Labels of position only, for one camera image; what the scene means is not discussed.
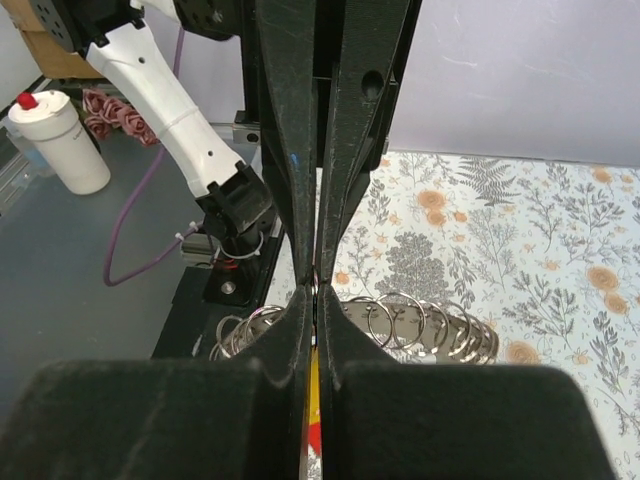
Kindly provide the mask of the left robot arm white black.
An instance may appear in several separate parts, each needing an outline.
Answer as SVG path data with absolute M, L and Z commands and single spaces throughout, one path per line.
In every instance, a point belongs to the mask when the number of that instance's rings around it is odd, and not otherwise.
M 111 82 L 177 163 L 208 229 L 242 233 L 275 207 L 298 284 L 327 284 L 383 155 L 417 1 L 157 1 L 186 31 L 241 41 L 253 172 L 214 132 L 164 60 L 143 1 L 35 1 L 44 30 Z

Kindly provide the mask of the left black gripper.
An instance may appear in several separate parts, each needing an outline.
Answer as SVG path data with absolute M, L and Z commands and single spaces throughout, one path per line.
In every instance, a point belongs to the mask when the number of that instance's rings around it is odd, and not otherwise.
M 312 280 L 313 126 L 314 157 L 323 165 L 316 267 L 329 284 L 368 187 L 364 171 L 377 169 L 384 154 L 420 8 L 418 1 L 242 4 L 245 118 L 263 127 L 272 158 L 264 178 L 289 234 L 298 285 Z

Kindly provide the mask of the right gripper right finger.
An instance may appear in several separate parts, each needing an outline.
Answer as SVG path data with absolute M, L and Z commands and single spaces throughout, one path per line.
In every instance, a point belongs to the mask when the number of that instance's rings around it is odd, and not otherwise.
M 317 295 L 327 479 L 609 479 L 574 380 L 543 366 L 402 364 Z

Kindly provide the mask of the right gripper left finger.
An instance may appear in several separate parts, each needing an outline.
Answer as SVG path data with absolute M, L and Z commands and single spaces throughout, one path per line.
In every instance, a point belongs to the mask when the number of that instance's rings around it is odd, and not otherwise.
M 56 362 L 1 434 L 5 479 L 298 479 L 313 295 L 223 361 Z

